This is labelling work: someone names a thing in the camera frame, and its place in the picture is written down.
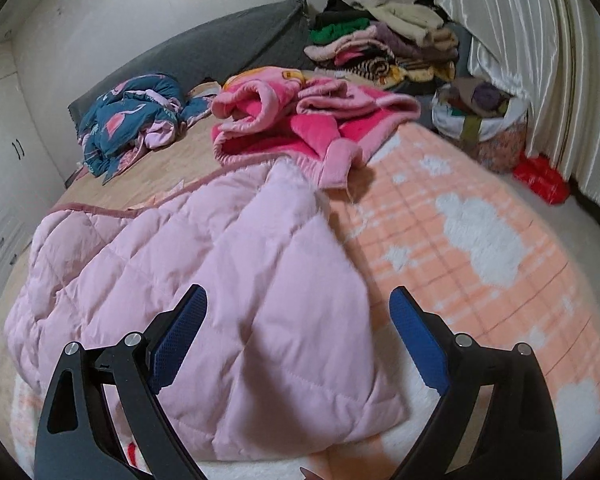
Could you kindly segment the person's left hand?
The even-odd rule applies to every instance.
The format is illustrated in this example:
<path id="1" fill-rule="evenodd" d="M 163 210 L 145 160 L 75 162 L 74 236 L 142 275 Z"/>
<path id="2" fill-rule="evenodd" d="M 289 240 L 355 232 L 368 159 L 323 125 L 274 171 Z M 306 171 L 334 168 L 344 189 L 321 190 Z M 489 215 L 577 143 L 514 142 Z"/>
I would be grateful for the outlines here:
<path id="1" fill-rule="evenodd" d="M 317 474 L 308 468 L 301 467 L 300 472 L 304 480 L 325 480 L 320 474 Z"/>

